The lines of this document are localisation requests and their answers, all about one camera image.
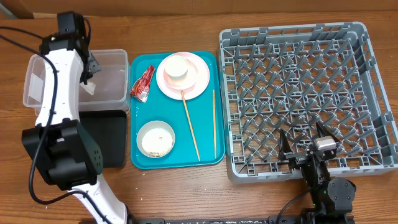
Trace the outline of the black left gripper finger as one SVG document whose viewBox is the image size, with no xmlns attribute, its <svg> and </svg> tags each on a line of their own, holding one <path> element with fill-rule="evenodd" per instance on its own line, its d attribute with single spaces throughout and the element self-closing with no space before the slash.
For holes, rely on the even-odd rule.
<svg viewBox="0 0 398 224">
<path fill-rule="evenodd" d="M 82 62 L 83 62 L 83 71 L 81 73 L 80 77 L 80 83 L 83 83 L 84 85 L 88 84 L 88 79 L 90 79 L 90 55 L 84 55 L 81 57 Z"/>
<path fill-rule="evenodd" d="M 95 73 L 101 71 L 101 66 L 99 65 L 98 61 L 95 59 L 95 56 L 93 55 L 92 51 L 89 51 L 90 56 L 89 56 L 89 63 L 90 63 L 90 73 L 94 75 Z"/>
</svg>

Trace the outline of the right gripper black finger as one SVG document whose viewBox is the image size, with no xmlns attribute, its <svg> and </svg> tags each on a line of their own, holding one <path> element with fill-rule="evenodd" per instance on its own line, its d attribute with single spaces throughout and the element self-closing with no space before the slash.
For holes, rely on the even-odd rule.
<svg viewBox="0 0 398 224">
<path fill-rule="evenodd" d="M 318 137 L 332 137 L 336 143 L 339 143 L 339 139 L 334 136 L 329 130 L 327 130 L 327 128 L 320 121 L 316 122 L 316 127 Z"/>
<path fill-rule="evenodd" d="M 293 156 L 292 148 L 287 140 L 286 133 L 283 129 L 279 130 L 279 153 L 278 158 L 280 161 L 291 161 Z"/>
</svg>

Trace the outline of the white napkin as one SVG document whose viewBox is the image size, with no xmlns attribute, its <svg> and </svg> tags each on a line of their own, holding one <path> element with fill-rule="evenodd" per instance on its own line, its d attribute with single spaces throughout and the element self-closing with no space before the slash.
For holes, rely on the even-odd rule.
<svg viewBox="0 0 398 224">
<path fill-rule="evenodd" d="M 83 87 L 83 89 L 87 92 L 87 93 L 89 93 L 90 95 L 94 95 L 94 92 L 95 92 L 95 88 L 96 88 L 96 85 L 94 84 L 94 83 L 92 83 L 92 82 L 87 82 L 87 84 L 85 84 L 85 83 L 80 83 L 80 86 L 81 87 Z"/>
</svg>

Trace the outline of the red snack wrapper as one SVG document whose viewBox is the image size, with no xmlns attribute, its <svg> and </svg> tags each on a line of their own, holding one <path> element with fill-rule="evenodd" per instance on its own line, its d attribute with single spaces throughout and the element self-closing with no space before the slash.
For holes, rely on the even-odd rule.
<svg viewBox="0 0 398 224">
<path fill-rule="evenodd" d="M 133 84 L 130 95 L 138 101 L 145 103 L 149 97 L 150 83 L 155 73 L 155 67 L 150 65 L 140 78 Z"/>
</svg>

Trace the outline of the wooden chopstick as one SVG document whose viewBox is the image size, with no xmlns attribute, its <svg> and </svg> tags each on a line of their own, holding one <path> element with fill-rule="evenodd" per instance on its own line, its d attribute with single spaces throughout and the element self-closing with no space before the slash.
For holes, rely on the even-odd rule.
<svg viewBox="0 0 398 224">
<path fill-rule="evenodd" d="M 215 90 L 212 91 L 212 108 L 213 108 L 213 141 L 214 141 L 214 156 L 217 158 L 217 133 L 216 133 L 216 106 L 215 106 Z"/>
<path fill-rule="evenodd" d="M 197 141 L 196 141 L 195 133 L 194 133 L 194 130 L 193 130 L 193 126 L 192 126 L 191 119 L 190 119 L 189 110 L 188 110 L 187 103 L 186 103 L 186 100 L 185 100 L 185 95 L 184 95 L 184 92 L 183 92 L 183 91 L 181 91 L 180 93 L 181 93 L 183 105 L 184 105 L 184 108 L 185 108 L 185 113 L 186 113 L 186 116 L 187 116 L 188 125 L 189 125 L 189 127 L 190 127 L 190 132 L 191 132 L 191 135 L 192 135 L 192 140 L 193 140 L 193 144 L 194 144 L 195 151 L 196 151 L 196 154 L 197 154 L 197 158 L 198 158 L 199 161 L 201 161 L 200 153 L 199 153 L 199 151 L 198 151 L 198 146 L 197 146 Z"/>
</svg>

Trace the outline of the grey bowl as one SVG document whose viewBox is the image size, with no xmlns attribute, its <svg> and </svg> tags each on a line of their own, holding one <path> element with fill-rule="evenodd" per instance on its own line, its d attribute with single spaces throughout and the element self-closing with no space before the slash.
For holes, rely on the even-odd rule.
<svg viewBox="0 0 398 224">
<path fill-rule="evenodd" d="M 166 156 L 174 147 L 175 133 L 164 121 L 150 121 L 143 125 L 136 136 L 137 147 L 150 158 Z"/>
</svg>

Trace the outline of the white rice pile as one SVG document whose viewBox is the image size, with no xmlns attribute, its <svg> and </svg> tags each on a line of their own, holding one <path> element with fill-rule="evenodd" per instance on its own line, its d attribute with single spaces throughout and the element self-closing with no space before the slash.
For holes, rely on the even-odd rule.
<svg viewBox="0 0 398 224">
<path fill-rule="evenodd" d="M 165 156 L 173 146 L 173 136 L 162 128 L 151 129 L 142 138 L 142 148 L 151 157 Z"/>
</svg>

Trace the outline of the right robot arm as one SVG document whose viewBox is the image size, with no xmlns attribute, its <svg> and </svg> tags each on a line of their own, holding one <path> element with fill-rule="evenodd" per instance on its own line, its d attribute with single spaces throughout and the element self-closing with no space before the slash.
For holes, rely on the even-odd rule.
<svg viewBox="0 0 398 224">
<path fill-rule="evenodd" d="M 326 166 L 326 161 L 336 157 L 341 142 L 321 122 L 316 122 L 316 127 L 318 137 L 303 152 L 294 152 L 285 131 L 279 130 L 279 160 L 288 161 L 290 169 L 299 169 L 308 189 L 282 208 L 276 223 L 282 221 L 291 204 L 306 194 L 311 195 L 313 208 L 304 208 L 295 223 L 354 223 L 354 218 L 347 214 L 353 209 L 356 186 L 348 179 L 332 178 Z"/>
</svg>

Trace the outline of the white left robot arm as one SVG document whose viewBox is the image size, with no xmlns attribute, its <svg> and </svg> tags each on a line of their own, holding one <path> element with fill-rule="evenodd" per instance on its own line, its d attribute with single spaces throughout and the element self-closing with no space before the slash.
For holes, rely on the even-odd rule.
<svg viewBox="0 0 398 224">
<path fill-rule="evenodd" d="M 34 128 L 22 132 L 32 159 L 29 193 L 42 205 L 74 195 L 96 223 L 136 223 L 105 181 L 98 143 L 80 122 L 79 86 L 100 71 L 89 50 L 91 27 L 81 14 L 57 16 L 58 31 L 42 39 L 44 98 Z"/>
</svg>

